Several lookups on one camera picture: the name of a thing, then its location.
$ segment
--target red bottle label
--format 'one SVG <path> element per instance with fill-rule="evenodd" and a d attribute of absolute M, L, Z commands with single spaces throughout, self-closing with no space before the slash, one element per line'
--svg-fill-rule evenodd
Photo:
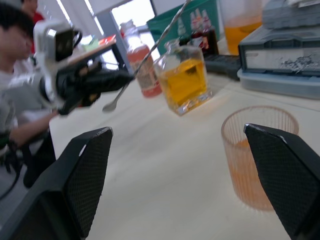
<path fill-rule="evenodd" d="M 208 50 L 209 49 L 209 41 L 206 36 L 203 37 L 202 39 L 202 48 Z"/>
<path fill-rule="evenodd" d="M 141 62 L 142 61 L 131 62 L 130 65 L 135 71 Z M 142 65 L 140 71 L 136 75 L 136 79 L 142 91 L 151 90 L 159 85 L 152 57 L 149 57 L 146 63 Z"/>

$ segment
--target table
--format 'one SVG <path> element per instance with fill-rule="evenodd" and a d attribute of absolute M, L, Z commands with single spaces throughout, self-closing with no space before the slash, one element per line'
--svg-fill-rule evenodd
<path fill-rule="evenodd" d="M 68 66 L 75 65 L 79 62 L 87 63 L 89 60 L 94 60 L 95 58 L 101 56 L 105 52 L 112 50 L 114 57 L 119 64 L 118 65 L 119 68 L 127 71 L 128 69 L 126 67 L 125 61 L 123 60 L 116 43 L 117 43 L 116 36 L 113 36 L 113 38 L 111 38 L 110 41 L 104 44 L 100 44 L 98 47 L 92 50 L 74 53 L 67 60 Z"/>
<path fill-rule="evenodd" d="M 228 115 L 254 105 L 287 110 L 299 135 L 318 153 L 320 104 L 316 100 L 253 92 L 209 74 L 212 100 L 179 117 L 164 97 L 142 97 L 133 82 L 112 113 L 104 94 L 90 109 L 50 123 L 58 157 L 75 136 L 110 126 L 104 189 L 88 240 L 289 240 L 274 212 L 245 206 L 235 195 L 221 137 Z"/>

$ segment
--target black hair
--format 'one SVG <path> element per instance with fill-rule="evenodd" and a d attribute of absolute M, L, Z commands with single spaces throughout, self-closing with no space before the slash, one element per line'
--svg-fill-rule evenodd
<path fill-rule="evenodd" d="M 20 9 L 3 2 L 0 2 L 0 26 L 4 30 L 17 26 L 29 37 L 34 37 L 35 24 L 32 18 Z"/>

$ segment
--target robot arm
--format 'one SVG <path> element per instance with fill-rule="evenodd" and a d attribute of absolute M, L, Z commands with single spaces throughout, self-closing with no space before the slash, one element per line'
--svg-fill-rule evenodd
<path fill-rule="evenodd" d="M 101 93 L 121 89 L 134 79 L 126 71 L 110 71 L 101 64 L 88 67 L 79 63 L 68 66 L 68 57 L 81 40 L 67 23 L 59 20 L 40 21 L 34 28 L 37 70 L 11 81 L 5 92 L 14 101 L 16 114 L 25 110 L 58 109 L 69 114 L 79 105 L 89 107 Z"/>

